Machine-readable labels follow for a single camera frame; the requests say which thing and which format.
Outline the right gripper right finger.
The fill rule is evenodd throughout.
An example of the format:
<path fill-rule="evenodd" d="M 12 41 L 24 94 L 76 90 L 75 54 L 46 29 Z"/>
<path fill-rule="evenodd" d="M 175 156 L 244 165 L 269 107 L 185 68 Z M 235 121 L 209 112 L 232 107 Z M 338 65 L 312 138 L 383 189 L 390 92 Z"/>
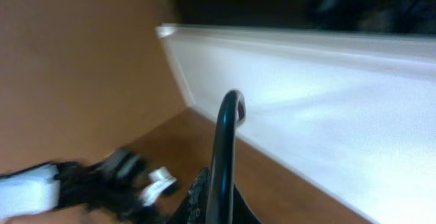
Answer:
<path fill-rule="evenodd" d="M 236 184 L 234 184 L 233 196 L 233 224 L 261 224 Z"/>

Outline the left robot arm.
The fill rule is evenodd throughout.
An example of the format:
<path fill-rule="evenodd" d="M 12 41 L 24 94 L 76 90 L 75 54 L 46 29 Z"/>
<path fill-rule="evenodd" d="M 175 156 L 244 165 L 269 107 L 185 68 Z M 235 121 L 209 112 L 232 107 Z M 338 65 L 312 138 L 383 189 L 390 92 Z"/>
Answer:
<path fill-rule="evenodd" d="M 1 175 L 1 218 L 39 214 L 84 205 L 109 210 L 119 221 L 145 223 L 153 211 L 139 197 L 135 181 L 146 161 L 120 148 L 103 161 L 47 161 Z"/>

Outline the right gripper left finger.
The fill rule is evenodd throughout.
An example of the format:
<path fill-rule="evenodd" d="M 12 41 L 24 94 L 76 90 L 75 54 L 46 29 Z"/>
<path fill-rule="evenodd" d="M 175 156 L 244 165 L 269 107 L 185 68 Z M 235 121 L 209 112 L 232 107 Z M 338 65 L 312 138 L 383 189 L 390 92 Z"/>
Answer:
<path fill-rule="evenodd" d="M 207 167 L 200 170 L 180 206 L 166 224 L 205 224 L 209 173 Z"/>

